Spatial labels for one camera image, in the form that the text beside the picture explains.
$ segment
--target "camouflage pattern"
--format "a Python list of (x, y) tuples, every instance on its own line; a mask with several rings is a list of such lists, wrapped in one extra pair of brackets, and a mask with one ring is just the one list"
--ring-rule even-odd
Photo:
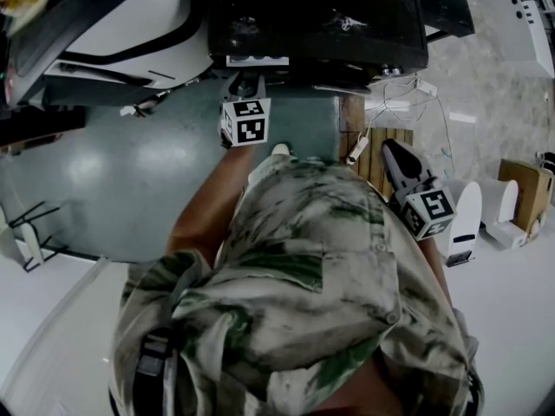
[(122, 416), (142, 336), (169, 323), (168, 416), (308, 413), (377, 349), (408, 414), (483, 406), (477, 342), (414, 240), (366, 181), (320, 160), (255, 170), (214, 270), (195, 249), (130, 267), (110, 383)]

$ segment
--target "cardboard box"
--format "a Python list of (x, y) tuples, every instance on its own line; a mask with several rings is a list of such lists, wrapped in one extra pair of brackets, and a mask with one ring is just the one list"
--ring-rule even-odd
[(234, 101), (223, 104), (221, 126), (232, 146), (254, 145), (268, 141), (271, 99)]
[(552, 198), (553, 176), (546, 170), (526, 162), (501, 160), (498, 180), (516, 180), (519, 184), (519, 198), (514, 212), (513, 223), (526, 234), (530, 234), (532, 224), (547, 210)]

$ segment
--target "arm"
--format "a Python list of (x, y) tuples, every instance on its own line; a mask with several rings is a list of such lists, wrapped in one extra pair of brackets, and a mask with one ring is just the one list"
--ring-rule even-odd
[(246, 186), (255, 152), (255, 146), (239, 146), (225, 154), (173, 226), (168, 254), (195, 248), (213, 266)]
[(443, 267), (441, 266), (440, 254), (435, 246), (434, 238), (431, 237), (420, 240), (417, 244), (430, 264), (430, 267), (432, 267), (432, 271), (440, 283), (441, 289), (443, 290), (443, 293), (445, 293), (445, 297), (447, 298), (449, 305), (453, 307), (453, 304), (451, 303), (451, 296), (449, 295), (449, 289), (447, 288), (447, 281), (445, 280), (445, 273), (443, 273)]

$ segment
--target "black strap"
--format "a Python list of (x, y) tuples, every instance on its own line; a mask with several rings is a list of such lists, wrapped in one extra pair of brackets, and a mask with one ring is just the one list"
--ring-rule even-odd
[(115, 404), (114, 396), (112, 396), (112, 392), (108, 389), (108, 396), (110, 397), (110, 407), (112, 408), (112, 413), (114, 416), (120, 416), (120, 412), (118, 412), (118, 406)]
[(478, 378), (474, 377), (472, 372), (468, 372), (468, 381), (470, 383), (470, 394), (472, 400), (467, 403), (465, 416), (476, 416), (478, 414), (478, 407), (480, 404), (480, 394), (478, 393)]
[(8, 409), (0, 402), (0, 416), (11, 416), (11, 413)]
[(172, 355), (172, 335), (171, 328), (157, 328), (142, 340), (133, 384), (133, 405), (137, 416), (162, 416), (164, 366)]

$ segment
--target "sticker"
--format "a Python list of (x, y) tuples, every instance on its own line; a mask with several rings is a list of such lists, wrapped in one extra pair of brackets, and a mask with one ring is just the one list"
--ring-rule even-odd
[(438, 224), (433, 224), (428, 228), (424, 236), (422, 238), (436, 236), (437, 234), (442, 233), (451, 223), (451, 219), (444, 220), (443, 222), (439, 222)]
[(262, 109), (259, 101), (236, 101), (233, 103), (233, 109), (235, 109), (237, 117), (264, 113), (264, 109)]
[(227, 111), (225, 111), (225, 129), (229, 133), (230, 137), (233, 136), (232, 118), (229, 116)]
[(426, 224), (424, 219), (416, 212), (413, 206), (407, 202), (405, 204), (405, 208), (402, 211), (401, 215), (402, 219), (405, 221), (405, 224), (410, 229), (410, 231), (415, 235), (418, 236), (418, 233), (424, 228)]
[(453, 214), (451, 205), (449, 204), (443, 191), (424, 193), (421, 195), (421, 198), (424, 206), (426, 207), (426, 211), (432, 220), (444, 218)]
[(449, 113), (449, 119), (464, 121), (465, 123), (476, 123), (476, 117), (473, 115), (464, 115), (460, 113)]
[(264, 140), (265, 119), (242, 120), (237, 122), (237, 143)]

